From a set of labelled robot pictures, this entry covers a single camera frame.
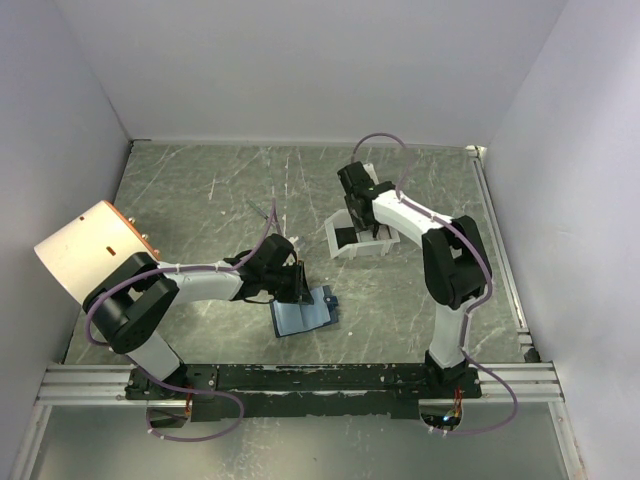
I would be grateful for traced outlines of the blue leather card holder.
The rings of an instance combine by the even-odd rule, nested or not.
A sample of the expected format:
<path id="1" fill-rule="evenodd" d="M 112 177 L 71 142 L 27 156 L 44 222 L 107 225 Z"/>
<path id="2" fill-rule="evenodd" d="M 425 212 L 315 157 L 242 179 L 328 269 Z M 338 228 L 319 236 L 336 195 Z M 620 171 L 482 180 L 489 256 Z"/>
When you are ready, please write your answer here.
<path id="1" fill-rule="evenodd" d="M 270 312 L 277 338 L 311 332 L 339 322 L 338 298 L 328 285 L 313 288 L 311 304 L 273 301 Z"/>

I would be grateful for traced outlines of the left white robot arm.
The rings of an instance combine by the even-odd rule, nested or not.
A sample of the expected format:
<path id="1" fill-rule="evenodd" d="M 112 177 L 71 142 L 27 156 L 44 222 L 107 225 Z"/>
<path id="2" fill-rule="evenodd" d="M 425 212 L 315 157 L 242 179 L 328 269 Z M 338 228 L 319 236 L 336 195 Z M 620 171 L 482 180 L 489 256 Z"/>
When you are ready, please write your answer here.
<path id="1" fill-rule="evenodd" d="M 294 245 L 279 234 L 263 238 L 251 250 L 212 264 L 157 262 L 135 253 L 84 299 L 86 328 L 97 329 L 102 345 L 128 357 L 150 377 L 162 398 L 181 395 L 186 367 L 157 328 L 167 311 L 197 301 L 268 302 L 277 336 L 309 331 L 327 316 L 321 287 L 310 287 Z"/>

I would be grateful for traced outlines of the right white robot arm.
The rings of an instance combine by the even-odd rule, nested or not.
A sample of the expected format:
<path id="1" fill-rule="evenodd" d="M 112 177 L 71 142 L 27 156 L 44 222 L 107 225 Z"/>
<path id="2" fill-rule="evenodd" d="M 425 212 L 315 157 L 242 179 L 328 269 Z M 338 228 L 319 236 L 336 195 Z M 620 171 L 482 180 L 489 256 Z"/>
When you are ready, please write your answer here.
<path id="1" fill-rule="evenodd" d="M 468 368 L 471 313 L 492 294 L 492 271 L 477 224 L 469 216 L 438 214 L 390 181 L 375 182 L 360 161 L 337 175 L 356 230 L 376 234 L 385 225 L 421 248 L 426 288 L 437 303 L 424 384 L 431 395 L 446 397 Z"/>

